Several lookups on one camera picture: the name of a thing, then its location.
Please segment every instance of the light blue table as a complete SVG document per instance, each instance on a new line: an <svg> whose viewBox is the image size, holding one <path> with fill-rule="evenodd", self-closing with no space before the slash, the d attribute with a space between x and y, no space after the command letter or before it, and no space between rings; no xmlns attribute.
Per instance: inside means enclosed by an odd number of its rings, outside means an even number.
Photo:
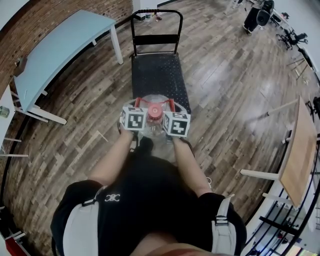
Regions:
<svg viewBox="0 0 320 256"><path fill-rule="evenodd" d="M110 30L110 36L119 64L123 63L115 29L116 21L89 11L79 10L43 38L27 56L24 71L14 76L15 87L21 103L21 112L65 124L61 117L48 113L35 102L58 72L85 46Z"/></svg>

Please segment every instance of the black cart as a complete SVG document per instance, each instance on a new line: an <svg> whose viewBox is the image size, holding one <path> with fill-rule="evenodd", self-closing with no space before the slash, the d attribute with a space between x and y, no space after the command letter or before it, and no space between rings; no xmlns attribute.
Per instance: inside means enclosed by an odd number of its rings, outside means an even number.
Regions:
<svg viewBox="0 0 320 256"><path fill-rule="evenodd" d="M177 34L136 35L134 16L143 13L176 13L180 16ZM131 16L133 41L132 61L132 92L133 98L143 98L147 95L163 95L182 105L190 114L190 104L182 74L178 43L183 23L183 16L176 10L138 10ZM137 46L175 44L174 51L140 52Z"/></svg>

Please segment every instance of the glass jar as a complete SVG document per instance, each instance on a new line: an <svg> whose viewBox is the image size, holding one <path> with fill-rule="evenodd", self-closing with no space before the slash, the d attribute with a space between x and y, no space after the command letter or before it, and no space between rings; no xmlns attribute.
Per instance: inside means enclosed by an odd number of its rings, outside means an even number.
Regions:
<svg viewBox="0 0 320 256"><path fill-rule="evenodd" d="M0 117L7 118L10 114L10 109L5 106L0 106Z"/></svg>

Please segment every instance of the brick wall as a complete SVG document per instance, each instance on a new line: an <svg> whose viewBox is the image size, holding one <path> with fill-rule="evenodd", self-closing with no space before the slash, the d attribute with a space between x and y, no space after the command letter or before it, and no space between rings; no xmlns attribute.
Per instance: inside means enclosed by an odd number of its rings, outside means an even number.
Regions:
<svg viewBox="0 0 320 256"><path fill-rule="evenodd" d="M133 7L132 0L30 0L0 31L0 96L12 81L18 57L29 54L50 31L80 9L120 22Z"/></svg>

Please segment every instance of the white pole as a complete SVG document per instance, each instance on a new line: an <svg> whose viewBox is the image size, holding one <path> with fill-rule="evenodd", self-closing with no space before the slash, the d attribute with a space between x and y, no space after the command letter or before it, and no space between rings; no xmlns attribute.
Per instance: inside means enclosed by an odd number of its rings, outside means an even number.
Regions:
<svg viewBox="0 0 320 256"><path fill-rule="evenodd" d="M0 157L28 158L28 154L0 154Z"/></svg>
<svg viewBox="0 0 320 256"><path fill-rule="evenodd" d="M22 142L22 140L21 139L15 139L15 138L4 138L4 140L6 140L6 141L12 141L12 142Z"/></svg>
<svg viewBox="0 0 320 256"><path fill-rule="evenodd" d="M281 110L285 110L285 109L291 107L291 105L296 104L297 102L298 102L298 99L295 99L295 100L293 100L293 101L291 101L291 102L289 102L289 103L287 103L287 104L284 104L284 105L282 105L282 106L280 106L280 107L277 107L277 108L275 108L275 109L272 109L272 110L270 110L270 111L267 112L267 113L268 113L268 116L270 116L270 115L272 115L272 114L275 114L275 113L278 113L278 112L280 112Z"/></svg>
<svg viewBox="0 0 320 256"><path fill-rule="evenodd" d="M271 181L277 181L279 180L279 174L278 173L269 173L269 172L263 172L263 171L255 171L255 170L246 170L242 169L240 171L242 175L251 176L255 178L261 178Z"/></svg>

